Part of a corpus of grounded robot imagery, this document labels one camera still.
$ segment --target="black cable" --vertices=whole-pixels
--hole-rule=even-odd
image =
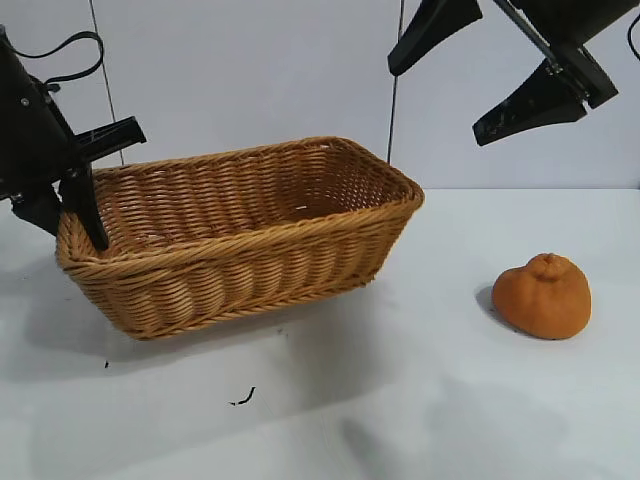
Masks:
[[[102,42],[102,39],[100,38],[100,36],[95,33],[95,32],[89,32],[89,31],[85,31],[85,32],[78,32],[74,35],[71,35],[69,38],[67,38],[64,42],[62,42],[60,45],[58,45],[56,48],[54,48],[53,50],[49,51],[49,52],[45,52],[45,53],[41,53],[38,55],[29,55],[27,53],[23,53],[20,52],[19,50],[16,50],[13,45],[11,45],[11,43],[9,43],[6,40],[6,37],[4,38],[5,43],[7,45],[7,47],[16,55],[20,56],[20,57],[24,57],[24,58],[45,58],[48,57],[50,55],[53,55],[56,52],[59,52],[60,50],[62,50],[64,47],[66,47],[67,45],[69,45],[70,43],[76,42],[78,40],[82,40],[82,39],[91,39],[91,40],[95,40],[98,43],[98,50],[100,51],[100,58],[98,58],[98,61],[91,67],[87,68],[86,70],[82,70],[81,72],[78,73],[74,73],[71,75],[60,75],[57,77],[51,77],[50,79],[48,79],[47,81],[44,82],[45,85],[50,85],[53,83],[59,83],[59,82],[69,82],[71,80],[78,80],[79,78],[83,78],[86,77],[87,75],[91,75],[93,72],[95,72],[96,70],[98,70],[98,68],[100,68],[100,65],[102,65],[102,62],[104,61],[104,43]]]
[[[629,47],[631,47],[631,51],[636,56],[636,58],[640,61],[640,52],[636,48],[633,43],[633,30],[636,28],[636,25],[640,23],[640,14],[636,17],[636,19],[631,22],[631,26],[629,27],[629,31],[627,32],[627,40],[629,41]]]

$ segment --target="white tabletop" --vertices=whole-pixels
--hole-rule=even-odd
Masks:
[[[150,343],[0,226],[2,478],[640,478],[640,192],[430,191],[369,287]],[[569,341],[486,310],[544,251],[591,281]]]

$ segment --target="white backdrop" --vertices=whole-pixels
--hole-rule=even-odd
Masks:
[[[399,0],[94,0],[128,162],[351,137],[386,154]]]
[[[419,0],[406,0],[405,24]],[[640,63],[626,44],[638,9],[587,47],[620,95],[579,123],[480,148],[471,126],[539,65],[542,55],[491,0],[485,18],[424,57],[400,80],[394,162],[425,187],[640,185]],[[640,42],[640,32],[636,34]]]

